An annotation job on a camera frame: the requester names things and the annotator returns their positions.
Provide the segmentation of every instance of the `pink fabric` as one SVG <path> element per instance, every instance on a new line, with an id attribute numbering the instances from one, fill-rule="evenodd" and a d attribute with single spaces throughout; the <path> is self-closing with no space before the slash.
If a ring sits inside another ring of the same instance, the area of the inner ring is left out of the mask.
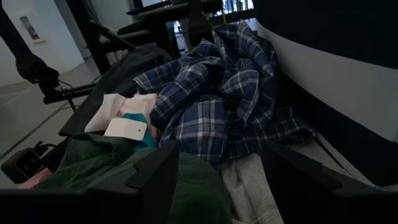
<path id="1" fill-rule="evenodd" d="M 150 124 L 149 113 L 155 106 L 157 94 L 134 95 L 126 98 L 119 94 L 104 95 L 102 106 L 93 116 L 85 128 L 85 132 L 104 131 L 113 118 L 121 117 L 125 113 L 141 113 L 147 120 L 151 135 L 156 139 L 159 135 L 157 128 Z"/>
<path id="2" fill-rule="evenodd" d="M 32 187 L 36 186 L 42 180 L 44 180 L 45 178 L 47 178 L 51 175 L 52 175 L 51 170 L 49 170 L 48 168 L 45 168 L 44 170 L 42 170 L 38 174 L 34 175 L 29 180 L 25 181 L 23 184 L 18 186 L 18 189 L 31 189 Z"/>

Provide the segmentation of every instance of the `white tag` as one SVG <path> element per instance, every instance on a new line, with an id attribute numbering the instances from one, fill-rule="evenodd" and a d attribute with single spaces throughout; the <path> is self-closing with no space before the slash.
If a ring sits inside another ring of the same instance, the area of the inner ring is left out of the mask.
<path id="1" fill-rule="evenodd" d="M 142 141 L 148 124 L 127 118 L 113 118 L 105 131 L 104 136 L 124 137 L 136 141 Z"/>

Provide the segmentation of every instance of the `green fabric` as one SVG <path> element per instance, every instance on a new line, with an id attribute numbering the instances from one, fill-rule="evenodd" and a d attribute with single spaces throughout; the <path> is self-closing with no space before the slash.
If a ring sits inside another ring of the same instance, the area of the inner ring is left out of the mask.
<path id="1" fill-rule="evenodd" d="M 132 155 L 127 139 L 75 135 L 60 169 L 36 187 L 84 189 L 106 182 L 126 169 L 133 175 L 134 164 L 154 150 L 146 148 Z M 231 221 L 229 193 L 216 171 L 199 158 L 180 152 L 169 223 L 230 224 Z"/>
<path id="2" fill-rule="evenodd" d="M 133 154 L 134 143 L 125 138 L 76 134 L 68 143 L 56 173 L 36 188 L 81 189 Z"/>

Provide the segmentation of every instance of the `flannel shirt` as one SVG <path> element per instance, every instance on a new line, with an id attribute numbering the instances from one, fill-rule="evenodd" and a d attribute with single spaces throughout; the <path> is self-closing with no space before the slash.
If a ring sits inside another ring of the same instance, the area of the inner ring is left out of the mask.
<path id="1" fill-rule="evenodd" d="M 195 50 L 134 80 L 140 93 L 157 93 L 152 124 L 182 151 L 222 162 L 261 149 L 263 141 L 303 141 L 310 126 L 291 108 L 274 108 L 277 59 L 268 41 L 240 21 L 213 30 L 215 43 Z"/>

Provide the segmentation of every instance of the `white wall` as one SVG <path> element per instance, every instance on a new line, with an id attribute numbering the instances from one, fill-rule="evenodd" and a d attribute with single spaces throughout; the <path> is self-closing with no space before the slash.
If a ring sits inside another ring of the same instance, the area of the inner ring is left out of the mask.
<path id="1" fill-rule="evenodd" d="M 76 43 L 77 48 L 80 51 L 80 54 L 83 58 L 87 58 L 91 56 L 90 51 L 86 49 L 86 41 L 83 35 L 80 32 L 80 29 L 76 23 L 75 18 L 73 17 L 72 12 L 69 9 L 68 3 L 66 0 L 55 0 L 55 4 L 60 11 L 60 14 L 65 21 L 65 24 L 68 27 L 70 34 L 73 37 L 73 40 Z"/>
<path id="2" fill-rule="evenodd" d="M 40 57 L 49 67 L 62 73 L 84 62 L 54 1 L 2 0 L 2 5 L 33 54 Z M 45 42 L 31 42 L 19 20 L 21 13 L 29 13 L 32 16 L 31 23 Z M 23 81 L 17 74 L 15 58 L 11 51 L 7 50 L 3 40 L 0 41 L 0 50 L 0 58 L 5 58 L 0 61 L 0 67 L 4 71 L 0 76 L 0 86 Z"/>
<path id="3" fill-rule="evenodd" d="M 281 69 L 297 84 L 378 135 L 398 141 L 398 70 L 312 49 L 259 23 L 257 31 L 272 42 Z"/>
<path id="4" fill-rule="evenodd" d="M 130 11 L 128 0 L 91 0 L 99 23 L 118 30 L 132 24 L 132 16 L 126 14 Z"/>

